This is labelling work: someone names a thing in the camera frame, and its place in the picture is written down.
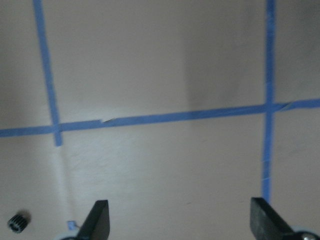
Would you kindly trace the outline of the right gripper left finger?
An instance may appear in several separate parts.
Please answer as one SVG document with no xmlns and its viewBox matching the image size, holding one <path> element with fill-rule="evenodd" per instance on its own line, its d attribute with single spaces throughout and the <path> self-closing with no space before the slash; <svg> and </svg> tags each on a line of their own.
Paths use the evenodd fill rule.
<svg viewBox="0 0 320 240">
<path fill-rule="evenodd" d="M 76 240 L 107 240 L 110 235 L 108 200 L 97 200 L 78 231 Z"/>
</svg>

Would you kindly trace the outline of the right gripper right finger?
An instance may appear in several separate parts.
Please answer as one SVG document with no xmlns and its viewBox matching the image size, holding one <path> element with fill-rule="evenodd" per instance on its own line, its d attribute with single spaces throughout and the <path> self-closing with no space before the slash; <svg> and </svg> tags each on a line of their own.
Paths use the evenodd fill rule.
<svg viewBox="0 0 320 240">
<path fill-rule="evenodd" d="M 262 197 L 250 199 L 250 230 L 256 240 L 300 239 L 300 235 Z"/>
</svg>

